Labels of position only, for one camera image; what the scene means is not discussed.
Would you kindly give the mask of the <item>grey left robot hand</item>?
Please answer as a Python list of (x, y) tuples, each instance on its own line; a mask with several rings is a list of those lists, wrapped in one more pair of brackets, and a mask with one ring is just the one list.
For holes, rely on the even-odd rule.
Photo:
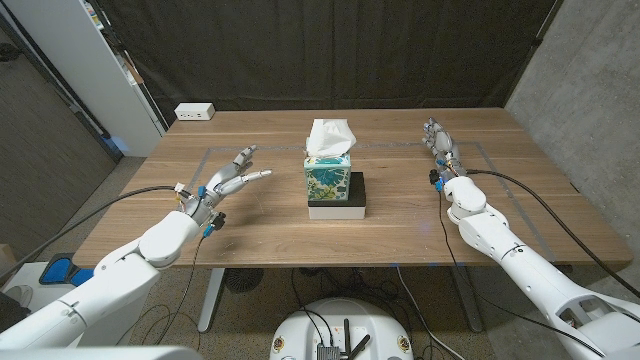
[(215, 207), (227, 196), (239, 192), (249, 182), (272, 174), (270, 169), (246, 173), (252, 166), (251, 159), (256, 145), (243, 149), (236, 158), (220, 168), (209, 182), (201, 186), (194, 198), (187, 201), (185, 213), (202, 226), (213, 217)]

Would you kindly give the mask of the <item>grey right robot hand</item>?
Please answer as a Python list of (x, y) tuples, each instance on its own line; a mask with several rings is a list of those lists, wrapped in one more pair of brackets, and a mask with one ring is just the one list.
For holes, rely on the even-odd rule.
[(425, 135), (422, 142), (435, 157), (435, 172), (443, 183), (458, 176), (466, 176), (467, 171), (460, 162), (457, 143), (434, 118), (424, 124)]

